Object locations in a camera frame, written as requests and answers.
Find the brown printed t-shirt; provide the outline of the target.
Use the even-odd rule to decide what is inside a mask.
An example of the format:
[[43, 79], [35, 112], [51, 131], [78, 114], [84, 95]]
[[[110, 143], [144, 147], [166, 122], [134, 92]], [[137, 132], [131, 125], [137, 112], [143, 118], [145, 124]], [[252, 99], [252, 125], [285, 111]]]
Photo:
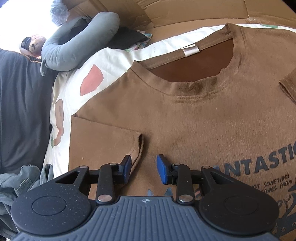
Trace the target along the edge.
[[69, 168], [132, 158], [121, 192], [163, 195], [156, 157], [209, 165], [272, 196], [274, 234], [295, 240], [295, 33], [226, 24], [182, 50], [134, 61], [71, 118]]

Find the cream bear print bedsheet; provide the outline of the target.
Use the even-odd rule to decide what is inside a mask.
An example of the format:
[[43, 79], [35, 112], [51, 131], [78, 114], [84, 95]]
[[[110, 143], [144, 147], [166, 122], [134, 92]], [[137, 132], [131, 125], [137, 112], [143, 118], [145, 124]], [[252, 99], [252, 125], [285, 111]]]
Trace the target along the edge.
[[[182, 50], [186, 56], [199, 52], [196, 43], [225, 25], [203, 27], [188, 33], [154, 43], [138, 51], [104, 49], [96, 53], [81, 69], [60, 73], [53, 88], [53, 101], [50, 121], [53, 125], [51, 143], [45, 162], [52, 164], [54, 175], [60, 176], [69, 168], [71, 118], [86, 102], [105, 90], [131, 67], [134, 61], [145, 61], [154, 57]], [[295, 33], [294, 29], [259, 24], [237, 25], [254, 29], [280, 29]]]

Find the grey denim garment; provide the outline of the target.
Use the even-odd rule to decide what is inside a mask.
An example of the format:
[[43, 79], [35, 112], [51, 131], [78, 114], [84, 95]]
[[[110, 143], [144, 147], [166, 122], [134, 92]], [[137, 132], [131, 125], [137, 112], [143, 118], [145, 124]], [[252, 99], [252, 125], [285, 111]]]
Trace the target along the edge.
[[53, 166], [46, 164], [43, 169], [37, 166], [22, 166], [19, 173], [1, 174], [1, 237], [12, 239], [18, 233], [11, 217], [13, 202], [26, 192], [52, 180]]

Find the dark grey pillow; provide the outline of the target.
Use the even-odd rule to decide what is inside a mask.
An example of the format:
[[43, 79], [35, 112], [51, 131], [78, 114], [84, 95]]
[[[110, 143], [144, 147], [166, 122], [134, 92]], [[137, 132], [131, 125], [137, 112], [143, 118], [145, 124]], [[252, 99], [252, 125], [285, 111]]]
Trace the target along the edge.
[[42, 168], [52, 126], [57, 72], [40, 73], [41, 60], [1, 50], [1, 173], [23, 165]]

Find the grey neck pillow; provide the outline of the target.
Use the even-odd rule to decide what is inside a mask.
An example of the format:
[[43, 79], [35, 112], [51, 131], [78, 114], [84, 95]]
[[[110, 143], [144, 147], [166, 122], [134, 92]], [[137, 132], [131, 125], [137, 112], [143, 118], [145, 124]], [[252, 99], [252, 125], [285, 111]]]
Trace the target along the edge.
[[76, 23], [82, 19], [84, 18], [75, 18], [65, 23], [46, 40], [41, 53], [42, 76], [46, 75], [48, 69], [65, 72], [76, 68], [92, 54], [103, 49], [117, 33], [120, 24], [118, 14], [103, 11], [98, 13], [76, 36], [64, 44], [59, 44], [60, 38], [69, 34]]

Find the small teddy bear toy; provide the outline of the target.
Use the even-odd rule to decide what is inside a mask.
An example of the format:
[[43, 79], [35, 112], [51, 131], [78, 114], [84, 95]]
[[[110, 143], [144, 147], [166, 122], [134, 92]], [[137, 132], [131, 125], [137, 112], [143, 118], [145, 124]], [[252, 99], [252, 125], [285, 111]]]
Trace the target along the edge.
[[46, 42], [45, 37], [32, 36], [25, 37], [20, 45], [20, 52], [27, 56], [39, 58], [41, 57], [42, 48]]

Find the brown cardboard sheet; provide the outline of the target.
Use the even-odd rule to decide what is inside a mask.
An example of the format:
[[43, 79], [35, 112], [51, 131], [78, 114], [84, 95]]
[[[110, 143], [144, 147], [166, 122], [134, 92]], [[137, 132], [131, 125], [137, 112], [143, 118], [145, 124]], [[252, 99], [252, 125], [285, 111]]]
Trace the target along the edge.
[[211, 27], [233, 24], [295, 28], [295, 12], [284, 1], [64, 1], [69, 19], [117, 13], [121, 26], [152, 33], [152, 42]]

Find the white pillow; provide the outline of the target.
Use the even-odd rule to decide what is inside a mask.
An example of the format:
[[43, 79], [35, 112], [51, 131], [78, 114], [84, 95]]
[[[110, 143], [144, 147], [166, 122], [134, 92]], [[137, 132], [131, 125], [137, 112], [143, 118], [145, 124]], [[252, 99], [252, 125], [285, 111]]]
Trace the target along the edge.
[[61, 0], [53, 0], [50, 14], [52, 22], [57, 26], [66, 23], [68, 17], [70, 16], [67, 6]]

